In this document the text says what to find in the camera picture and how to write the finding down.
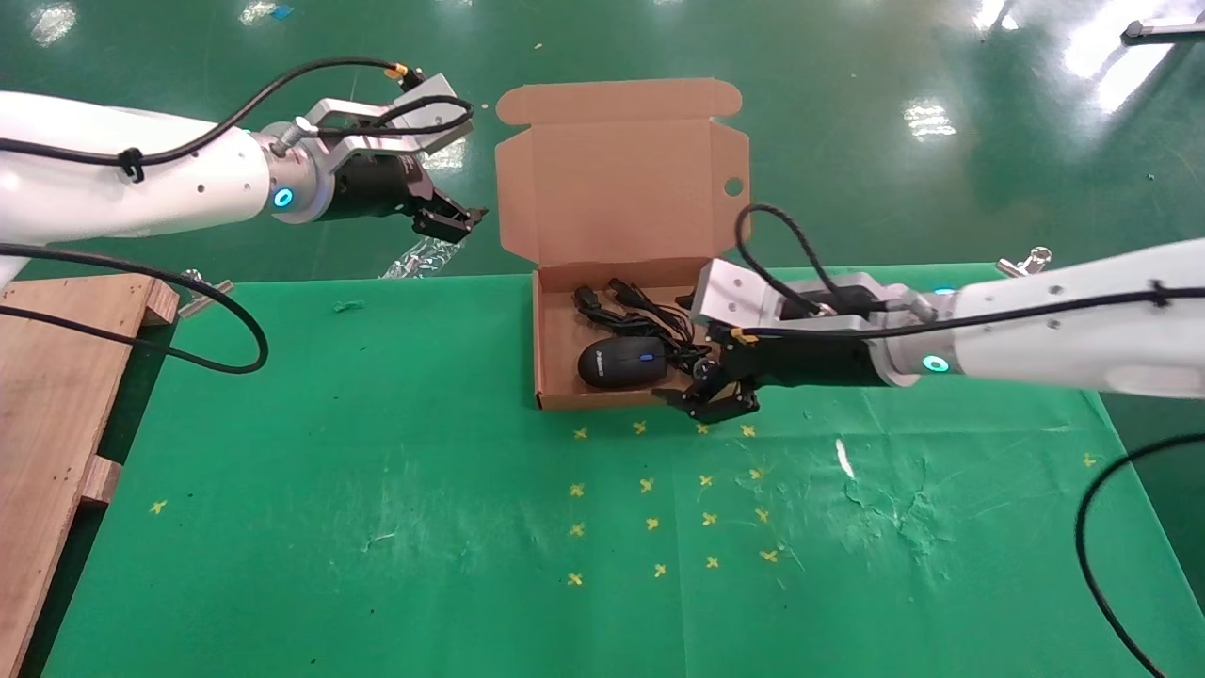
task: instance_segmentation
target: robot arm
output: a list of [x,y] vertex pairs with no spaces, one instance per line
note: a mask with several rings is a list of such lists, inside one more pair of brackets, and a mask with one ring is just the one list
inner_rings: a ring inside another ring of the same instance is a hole
[[[658,396],[704,423],[758,409],[763,387],[911,387],[922,376],[964,375],[1169,399],[1205,397],[1205,299],[1134,301],[1021,319],[852,337],[974,318],[1104,294],[1203,287],[1205,238],[1131,252],[1040,275],[966,285],[951,294],[883,285],[870,275],[834,276],[854,312],[815,279],[788,283],[825,314],[810,313],[753,271],[715,259],[699,278],[692,314],[719,346],[684,391]],[[743,329],[787,330],[752,335]],[[807,330],[792,334],[789,330]]]
[[[454,95],[442,75],[410,77],[386,106],[323,99],[304,118],[260,132],[230,129],[180,160],[145,167],[140,181],[113,166],[0,152],[0,241],[47,244],[100,236],[142,237],[235,223],[260,213],[300,224],[402,213],[415,231],[457,242],[484,216],[441,193],[416,155],[471,130],[416,136],[318,138],[333,120],[366,125],[399,105]],[[398,116],[396,129],[454,119],[437,102]],[[0,92],[0,137],[117,154],[180,146],[214,126],[171,114]],[[0,288],[24,259],[0,257]]]

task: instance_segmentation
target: open cardboard box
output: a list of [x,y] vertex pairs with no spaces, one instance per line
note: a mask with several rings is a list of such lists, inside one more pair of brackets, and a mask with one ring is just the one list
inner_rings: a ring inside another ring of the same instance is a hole
[[[531,84],[498,101],[502,122],[530,125],[499,143],[495,159],[502,246],[537,264],[541,408],[658,402],[651,389],[602,391],[582,382],[577,358],[612,334],[577,312],[572,291],[602,290],[618,277],[672,303],[734,244],[736,214],[750,202],[748,137],[711,118],[740,107],[741,93],[711,78]],[[671,369],[653,388],[688,384]]]

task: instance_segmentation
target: box flap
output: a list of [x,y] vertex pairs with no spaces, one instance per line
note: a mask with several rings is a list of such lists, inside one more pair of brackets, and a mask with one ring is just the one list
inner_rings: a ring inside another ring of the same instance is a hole
[[499,117],[531,126],[495,152],[502,246],[541,266],[722,253],[750,201],[748,137],[711,117],[740,105],[711,78],[507,92]]

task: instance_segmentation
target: computer mouse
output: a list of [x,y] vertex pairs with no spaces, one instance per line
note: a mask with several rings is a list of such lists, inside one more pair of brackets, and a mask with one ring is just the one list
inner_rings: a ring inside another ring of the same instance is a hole
[[656,336],[612,336],[577,359],[577,375],[596,389],[639,389],[665,378],[665,346]]

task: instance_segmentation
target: wooden pallet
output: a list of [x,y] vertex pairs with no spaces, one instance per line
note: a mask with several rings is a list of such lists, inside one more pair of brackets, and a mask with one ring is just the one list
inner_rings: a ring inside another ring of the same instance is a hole
[[[172,322],[177,294],[142,275],[14,282],[0,303],[133,336]],[[81,502],[107,505],[122,467],[96,456],[130,348],[0,316],[0,677],[16,677]]]

